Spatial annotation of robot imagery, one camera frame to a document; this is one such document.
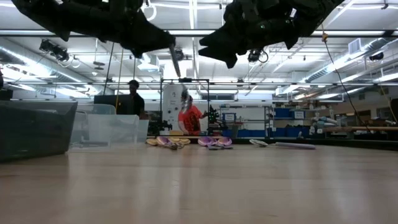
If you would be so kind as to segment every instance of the transparent plastic bin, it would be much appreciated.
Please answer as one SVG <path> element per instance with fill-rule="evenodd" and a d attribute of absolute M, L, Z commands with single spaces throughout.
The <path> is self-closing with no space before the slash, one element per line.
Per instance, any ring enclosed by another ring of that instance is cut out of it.
<path fill-rule="evenodd" d="M 110 149 L 116 109 L 111 105 L 78 105 L 70 149 Z"/>
<path fill-rule="evenodd" d="M 139 117 L 137 115 L 116 115 L 113 124 L 112 145 L 135 144 L 138 125 Z"/>
<path fill-rule="evenodd" d="M 139 120 L 136 144 L 145 143 L 148 137 L 149 120 Z"/>

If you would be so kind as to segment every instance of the wooden table surface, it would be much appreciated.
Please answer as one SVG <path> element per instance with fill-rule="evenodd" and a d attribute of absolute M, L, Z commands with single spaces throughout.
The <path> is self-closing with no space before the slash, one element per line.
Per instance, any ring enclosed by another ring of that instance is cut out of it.
<path fill-rule="evenodd" d="M 398 223 L 398 153 L 82 149 L 0 164 L 2 224 Z"/>

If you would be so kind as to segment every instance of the orange shirt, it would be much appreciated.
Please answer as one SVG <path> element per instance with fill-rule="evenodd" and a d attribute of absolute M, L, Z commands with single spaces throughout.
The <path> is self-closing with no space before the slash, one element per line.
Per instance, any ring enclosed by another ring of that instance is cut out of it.
<path fill-rule="evenodd" d="M 178 114 L 178 121 L 182 121 L 184 123 L 185 129 L 191 135 L 200 134 L 200 118 L 201 112 L 194 105 L 192 105 L 191 108 L 189 108 L 189 110 L 187 110 L 185 113 L 182 113 L 182 111 L 180 111 L 180 113 Z"/>

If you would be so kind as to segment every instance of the white machine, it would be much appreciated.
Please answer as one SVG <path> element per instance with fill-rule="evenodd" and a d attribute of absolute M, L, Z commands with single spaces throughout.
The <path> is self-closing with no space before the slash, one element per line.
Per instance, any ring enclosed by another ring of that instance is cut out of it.
<path fill-rule="evenodd" d="M 163 90 L 163 120 L 173 126 L 174 131 L 180 130 L 178 127 L 178 114 L 181 111 L 181 92 L 183 86 L 170 83 Z"/>

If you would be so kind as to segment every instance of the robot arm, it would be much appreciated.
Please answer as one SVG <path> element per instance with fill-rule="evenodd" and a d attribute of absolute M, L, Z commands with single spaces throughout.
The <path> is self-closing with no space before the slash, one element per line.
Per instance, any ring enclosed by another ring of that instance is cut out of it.
<path fill-rule="evenodd" d="M 120 43 L 135 57 L 144 52 L 169 48 L 175 37 L 147 21 L 142 0 L 12 0 L 17 9 L 68 41 L 70 32 Z"/>
<path fill-rule="evenodd" d="M 200 40 L 199 54 L 226 62 L 236 54 L 262 50 L 285 42 L 290 49 L 299 37 L 309 36 L 343 0 L 234 0 L 226 7 L 225 24 Z"/>

